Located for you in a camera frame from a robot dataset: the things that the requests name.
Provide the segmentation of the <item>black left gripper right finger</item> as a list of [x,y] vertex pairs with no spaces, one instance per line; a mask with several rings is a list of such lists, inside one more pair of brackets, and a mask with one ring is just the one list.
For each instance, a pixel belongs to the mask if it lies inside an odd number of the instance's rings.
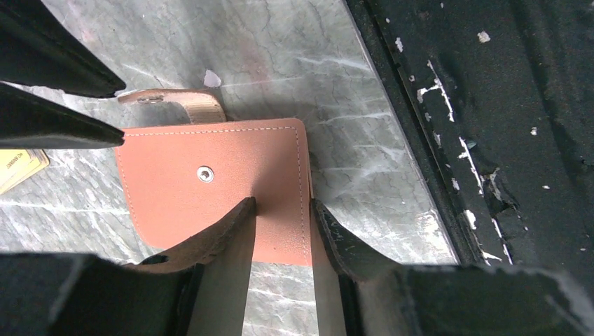
[[310,203],[321,335],[592,335],[593,303],[541,267],[402,265]]

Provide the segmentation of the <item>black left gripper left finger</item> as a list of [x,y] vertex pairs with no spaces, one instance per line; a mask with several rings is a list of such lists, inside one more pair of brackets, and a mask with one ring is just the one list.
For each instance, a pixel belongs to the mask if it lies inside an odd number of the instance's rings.
[[1,255],[2,335],[240,335],[256,201],[141,263],[87,253]]

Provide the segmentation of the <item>brown leather card holder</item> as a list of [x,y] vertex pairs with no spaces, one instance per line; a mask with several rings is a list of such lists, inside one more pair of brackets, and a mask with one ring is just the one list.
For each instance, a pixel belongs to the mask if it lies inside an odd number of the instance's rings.
[[253,260],[311,265],[312,182],[301,120],[229,121],[216,97],[202,90],[149,89],[118,100],[178,104],[190,120],[127,128],[115,149],[130,217],[145,243],[169,249],[254,197]]

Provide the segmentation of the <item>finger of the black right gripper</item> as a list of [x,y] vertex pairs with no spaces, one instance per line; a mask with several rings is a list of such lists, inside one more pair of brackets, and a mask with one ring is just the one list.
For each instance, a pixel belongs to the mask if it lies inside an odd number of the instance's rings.
[[99,149],[124,144],[124,131],[1,84],[2,149]]
[[42,1],[1,2],[1,80],[100,99],[126,88]]

